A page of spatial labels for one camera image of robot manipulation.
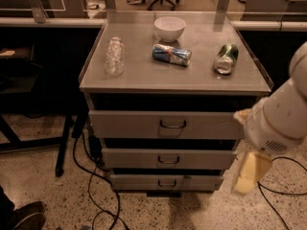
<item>green can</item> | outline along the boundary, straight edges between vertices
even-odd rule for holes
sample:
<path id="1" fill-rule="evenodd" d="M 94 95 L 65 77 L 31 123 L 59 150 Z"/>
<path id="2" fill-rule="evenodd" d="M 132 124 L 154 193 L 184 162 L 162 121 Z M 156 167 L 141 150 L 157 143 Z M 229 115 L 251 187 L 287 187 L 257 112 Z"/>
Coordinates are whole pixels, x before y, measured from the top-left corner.
<path id="1" fill-rule="evenodd" d="M 214 61 L 214 71 L 222 75 L 230 75 L 234 70 L 238 56 L 239 50 L 236 45 L 225 44 Z"/>

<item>power cord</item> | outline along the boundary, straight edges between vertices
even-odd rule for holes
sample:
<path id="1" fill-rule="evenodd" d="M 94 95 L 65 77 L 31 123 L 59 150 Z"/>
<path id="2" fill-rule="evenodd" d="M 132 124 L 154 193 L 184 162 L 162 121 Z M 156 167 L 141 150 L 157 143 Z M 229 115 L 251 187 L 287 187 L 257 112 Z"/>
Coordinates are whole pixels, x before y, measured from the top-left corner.
<path id="1" fill-rule="evenodd" d="M 304 167 L 301 163 L 297 162 L 296 160 L 294 160 L 293 158 L 290 158 L 290 157 L 285 157 L 285 156 L 280 156 L 280 157 L 275 157 L 273 161 L 275 160 L 278 160 L 278 159 L 285 159 L 285 160 L 289 160 L 289 161 L 292 161 L 292 162 L 295 162 L 298 164 L 298 166 L 300 166 L 304 171 L 307 172 L 307 169 L 306 167 Z M 279 191 L 276 191 L 276 190 L 273 190 L 273 189 L 270 189 L 268 188 L 267 186 L 264 186 L 263 184 L 261 184 L 260 182 L 258 182 L 258 188 L 259 188 L 259 191 L 262 195 L 262 197 L 268 202 L 268 204 L 270 205 L 270 207 L 275 211 L 275 213 L 278 215 L 278 217 L 280 218 L 280 220 L 282 221 L 282 223 L 284 224 L 285 228 L 287 230 L 290 230 L 289 226 L 287 225 L 285 219 L 283 219 L 281 217 L 281 215 L 279 214 L 279 212 L 276 210 L 275 207 L 272 206 L 272 204 L 269 202 L 268 198 L 265 196 L 264 192 L 263 192 L 263 188 L 274 193 L 274 194 L 278 194 L 278 195 L 283 195 L 283 196 L 307 196 L 307 192 L 306 193 L 299 193 L 299 194 L 294 194 L 294 193 L 287 193 L 287 192 L 279 192 Z"/>
<path id="2" fill-rule="evenodd" d="M 125 222 L 119 217 L 120 215 L 120 206 L 121 206 L 121 203 L 120 203 L 120 196 L 119 194 L 114 191 L 114 193 L 116 194 L 116 198 L 117 198 L 117 212 L 116 212 L 116 215 L 114 215 L 113 213 L 111 213 L 109 210 L 106 210 L 104 208 L 102 208 L 100 205 L 98 205 L 95 200 L 93 199 L 91 193 L 90 193 L 90 183 L 92 181 L 92 178 L 93 176 L 95 175 L 96 177 L 98 178 L 101 178 L 102 180 L 104 180 L 110 187 L 112 186 L 111 182 L 105 178 L 104 176 L 101 176 L 99 174 L 96 173 L 97 169 L 100 169 L 102 170 L 103 172 L 107 172 L 107 170 L 103 169 L 102 166 L 104 165 L 101 161 L 97 161 L 95 159 L 93 159 L 88 150 L 86 149 L 86 142 L 85 142 L 85 137 L 84 137 L 84 134 L 82 133 L 82 137 L 83 137 L 83 147 L 84 147 L 84 150 L 85 150 L 85 153 L 86 155 L 88 156 L 88 158 L 95 163 L 96 167 L 94 169 L 93 172 L 91 172 L 90 170 L 84 168 L 83 166 L 81 166 L 77 159 L 76 159 L 76 147 L 77 147 L 77 142 L 78 142 L 78 138 L 75 140 L 75 143 L 74 143 L 74 147 L 73 147 L 73 159 L 74 159 L 74 162 L 75 164 L 83 171 L 87 172 L 87 173 L 90 173 L 91 176 L 89 178 L 89 181 L 88 181 L 88 186 L 87 186 L 87 192 L 88 192 L 88 195 L 89 195 L 89 198 L 91 199 L 91 201 L 95 204 L 96 207 L 98 207 L 101 211 L 95 216 L 95 218 L 93 219 L 92 221 L 92 230 L 94 230 L 94 224 L 95 224 L 95 220 L 96 218 L 101 214 L 101 213 L 107 213 L 108 215 L 112 216 L 113 217 L 113 222 L 111 224 L 111 226 L 108 228 L 109 230 L 113 229 L 115 224 L 117 223 L 118 219 L 122 221 L 122 223 L 124 224 L 125 226 L 125 230 L 130 230 L 128 228 L 128 226 L 125 224 Z"/>

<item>drawer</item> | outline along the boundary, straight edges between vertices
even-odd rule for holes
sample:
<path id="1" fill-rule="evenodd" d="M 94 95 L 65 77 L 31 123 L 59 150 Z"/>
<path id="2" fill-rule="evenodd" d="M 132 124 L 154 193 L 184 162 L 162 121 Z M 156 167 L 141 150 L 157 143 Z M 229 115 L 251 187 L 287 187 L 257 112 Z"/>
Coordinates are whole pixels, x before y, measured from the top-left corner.
<path id="1" fill-rule="evenodd" d="M 105 149 L 107 168 L 227 170 L 236 153 L 231 150 Z"/>
<path id="2" fill-rule="evenodd" d="M 232 116 L 232 112 L 89 112 L 99 138 L 243 139 L 242 126 Z"/>
<path id="3" fill-rule="evenodd" d="M 110 180 L 117 191 L 216 191 L 222 176 L 206 175 L 140 175 L 112 174 Z"/>

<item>blue can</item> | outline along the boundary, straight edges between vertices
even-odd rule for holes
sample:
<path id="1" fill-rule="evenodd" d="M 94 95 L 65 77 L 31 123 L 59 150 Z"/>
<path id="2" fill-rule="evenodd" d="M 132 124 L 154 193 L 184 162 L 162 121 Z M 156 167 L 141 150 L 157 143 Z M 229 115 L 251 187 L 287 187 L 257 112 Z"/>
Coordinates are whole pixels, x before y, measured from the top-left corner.
<path id="1" fill-rule="evenodd" d="M 191 61 L 192 52 L 189 50 L 182 50 L 172 46 L 163 44 L 155 44 L 153 46 L 153 58 L 169 62 L 171 64 L 188 66 Z"/>

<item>clear bottle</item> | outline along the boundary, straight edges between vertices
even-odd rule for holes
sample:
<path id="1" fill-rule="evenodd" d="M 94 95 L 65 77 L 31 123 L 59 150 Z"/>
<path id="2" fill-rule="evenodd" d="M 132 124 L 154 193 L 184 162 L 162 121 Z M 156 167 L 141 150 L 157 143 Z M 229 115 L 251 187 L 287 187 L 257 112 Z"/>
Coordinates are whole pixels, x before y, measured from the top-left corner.
<path id="1" fill-rule="evenodd" d="M 222 75 L 230 75 L 234 70 L 238 56 L 239 50 L 236 45 L 225 44 L 214 61 L 214 71 Z"/>
<path id="2" fill-rule="evenodd" d="M 117 76 L 124 72 L 124 44 L 118 36 L 113 37 L 106 48 L 105 73 Z"/>

